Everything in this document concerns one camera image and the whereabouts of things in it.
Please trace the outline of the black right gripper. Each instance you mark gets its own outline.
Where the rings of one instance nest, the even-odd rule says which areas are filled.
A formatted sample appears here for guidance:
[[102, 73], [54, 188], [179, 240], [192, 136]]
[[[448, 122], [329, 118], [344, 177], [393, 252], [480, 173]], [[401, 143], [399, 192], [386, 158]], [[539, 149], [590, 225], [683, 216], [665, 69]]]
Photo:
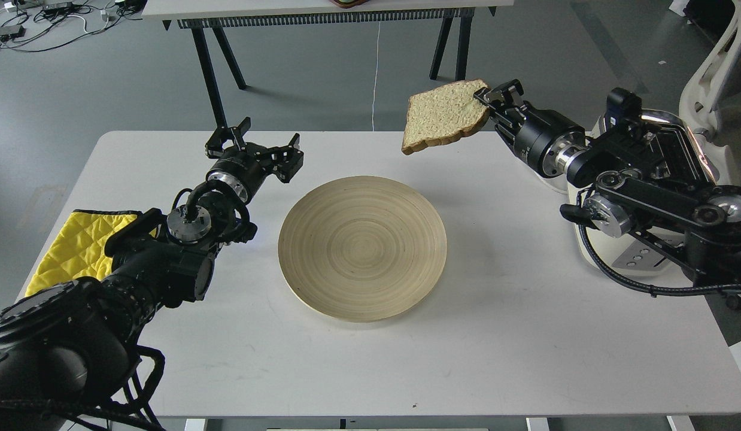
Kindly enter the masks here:
[[513, 79], [473, 96], [488, 109], [494, 128], [517, 158], [540, 177], [558, 177], [569, 159], [585, 149], [584, 128], [556, 110], [524, 104], [523, 94], [521, 82]]

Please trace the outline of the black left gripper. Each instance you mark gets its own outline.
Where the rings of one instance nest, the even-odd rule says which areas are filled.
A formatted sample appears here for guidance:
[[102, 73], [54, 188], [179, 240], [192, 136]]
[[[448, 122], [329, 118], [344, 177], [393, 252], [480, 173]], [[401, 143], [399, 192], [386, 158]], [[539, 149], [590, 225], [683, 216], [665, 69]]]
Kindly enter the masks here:
[[[251, 117], [245, 117], [238, 126], [217, 126], [205, 144], [206, 156], [219, 159], [206, 179], [226, 183], [245, 204], [253, 199], [267, 175], [288, 184], [304, 163], [299, 133], [280, 147], [247, 147], [244, 134], [251, 125]], [[224, 149], [228, 141], [233, 142], [233, 147]]]

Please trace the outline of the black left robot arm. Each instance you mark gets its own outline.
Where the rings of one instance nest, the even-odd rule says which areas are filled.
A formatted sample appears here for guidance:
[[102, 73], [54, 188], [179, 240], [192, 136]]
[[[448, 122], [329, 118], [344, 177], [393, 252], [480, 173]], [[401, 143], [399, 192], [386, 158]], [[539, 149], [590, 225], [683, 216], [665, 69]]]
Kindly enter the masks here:
[[214, 131], [215, 164], [184, 205], [114, 233], [110, 275], [70, 278], [0, 312], [0, 430], [99, 430], [87, 417], [162, 429], [149, 401], [165, 356], [140, 346], [144, 326], [163, 306], [204, 299], [221, 248], [254, 238], [247, 205], [266, 177], [288, 183], [304, 162], [299, 134], [264, 147], [245, 141], [249, 128], [245, 118]]

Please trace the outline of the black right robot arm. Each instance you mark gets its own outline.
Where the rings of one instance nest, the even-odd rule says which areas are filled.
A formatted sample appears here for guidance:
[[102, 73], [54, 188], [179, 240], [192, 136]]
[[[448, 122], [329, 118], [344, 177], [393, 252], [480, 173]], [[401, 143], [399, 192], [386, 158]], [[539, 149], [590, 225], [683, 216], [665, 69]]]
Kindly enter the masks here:
[[[606, 99], [603, 130], [525, 101], [521, 82], [481, 87], [474, 98], [494, 130], [538, 177], [563, 177], [574, 202], [560, 207], [576, 224], [595, 267], [623, 287], [656, 296], [718, 294], [741, 309], [741, 187], [713, 177], [688, 126], [676, 115], [645, 110], [628, 90]], [[630, 235], [679, 266], [689, 287], [661, 287], [617, 273], [597, 254], [588, 231]]]

